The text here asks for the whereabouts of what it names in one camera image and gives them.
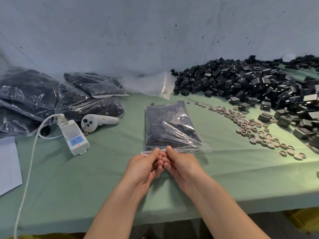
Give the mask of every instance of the power cord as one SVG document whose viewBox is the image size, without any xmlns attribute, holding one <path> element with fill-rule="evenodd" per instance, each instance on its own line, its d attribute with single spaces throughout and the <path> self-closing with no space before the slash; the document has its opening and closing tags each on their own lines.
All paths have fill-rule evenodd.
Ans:
<svg viewBox="0 0 319 239">
<path fill-rule="evenodd" d="M 35 135 L 33 147 L 32 147 L 31 160 L 30 160 L 30 165 L 29 165 L 29 172 L 28 172 L 28 176 L 27 176 L 27 179 L 26 179 L 26 187 L 24 188 L 24 193 L 23 193 L 22 201 L 21 201 L 20 208 L 19 208 L 19 211 L 18 211 L 16 223 L 15 223 L 15 225 L 14 225 L 14 232 L 13 232 L 13 237 L 14 237 L 14 239 L 17 239 L 18 223 L 19 223 L 19 219 L 20 219 L 22 207 L 23 207 L 23 204 L 24 204 L 24 200 L 25 200 L 25 198 L 26 198 L 26 191 L 27 191 L 27 189 L 28 189 L 29 180 L 30 180 L 30 175 L 31 175 L 32 163 L 33 163 L 33 157 L 34 157 L 34 150 L 35 150 L 35 145 L 37 144 L 37 141 L 38 141 L 38 137 L 40 136 L 40 137 L 42 137 L 42 138 L 44 138 L 44 139 L 54 139 L 54 138 L 57 138 L 57 137 L 54 137 L 54 138 L 45 138 L 45 137 L 43 137 L 43 136 L 40 134 L 40 131 L 41 131 L 41 129 L 45 126 L 45 123 L 46 123 L 49 119 L 51 119 L 51 118 L 53 118 L 53 117 L 62 118 L 62 119 L 63 119 L 63 122 L 68 123 L 68 121 L 65 119 L 65 117 L 64 117 L 63 114 L 54 114 L 54 115 L 51 115 L 51 116 L 47 117 L 47 118 L 41 123 L 41 125 L 40 125 L 39 128 L 38 128 L 38 131 L 37 131 L 37 133 L 36 133 L 36 135 Z"/>
</svg>

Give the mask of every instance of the blue label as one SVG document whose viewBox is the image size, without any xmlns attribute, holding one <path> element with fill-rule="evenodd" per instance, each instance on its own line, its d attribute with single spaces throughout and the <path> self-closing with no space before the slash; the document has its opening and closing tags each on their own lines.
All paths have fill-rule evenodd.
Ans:
<svg viewBox="0 0 319 239">
<path fill-rule="evenodd" d="M 75 145 L 77 145 L 77 144 L 79 144 L 79 143 L 81 143 L 83 141 L 84 141 L 83 137 L 81 135 L 79 135 L 79 136 L 77 136 L 75 138 L 72 138 L 70 140 L 70 143 L 71 143 L 71 146 L 75 146 Z"/>
</svg>

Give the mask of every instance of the white vr controller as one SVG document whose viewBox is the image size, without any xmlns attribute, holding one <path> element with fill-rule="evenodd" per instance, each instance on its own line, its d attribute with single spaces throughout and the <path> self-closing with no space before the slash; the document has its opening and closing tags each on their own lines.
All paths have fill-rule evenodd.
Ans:
<svg viewBox="0 0 319 239">
<path fill-rule="evenodd" d="M 85 132 L 94 132 L 100 125 L 118 123 L 119 119 L 117 117 L 88 114 L 82 118 L 81 127 Z"/>
</svg>

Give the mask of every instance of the forearm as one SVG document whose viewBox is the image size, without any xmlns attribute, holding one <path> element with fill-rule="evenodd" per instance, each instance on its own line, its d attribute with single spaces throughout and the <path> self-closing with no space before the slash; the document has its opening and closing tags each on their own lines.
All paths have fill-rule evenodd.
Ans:
<svg viewBox="0 0 319 239">
<path fill-rule="evenodd" d="M 233 198 L 207 174 L 194 179 L 190 196 L 216 239 L 269 239 Z"/>
<path fill-rule="evenodd" d="M 139 202 L 138 193 L 120 183 L 102 205 L 85 239 L 129 238 Z"/>
</svg>

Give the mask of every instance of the hand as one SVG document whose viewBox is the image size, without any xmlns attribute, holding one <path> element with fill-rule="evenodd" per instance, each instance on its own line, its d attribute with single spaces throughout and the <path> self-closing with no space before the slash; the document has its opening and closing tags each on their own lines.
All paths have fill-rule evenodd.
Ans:
<svg viewBox="0 0 319 239">
<path fill-rule="evenodd" d="M 194 191 L 194 178 L 205 174 L 193 154 L 176 152 L 171 146 L 166 147 L 166 154 L 161 154 L 164 168 L 175 178 L 178 186 L 189 197 Z"/>
<path fill-rule="evenodd" d="M 121 182 L 125 183 L 125 186 L 133 186 L 142 199 L 153 179 L 164 171 L 162 156 L 165 155 L 165 152 L 160 152 L 159 148 L 155 148 L 149 156 L 139 154 L 132 157 Z"/>
</svg>

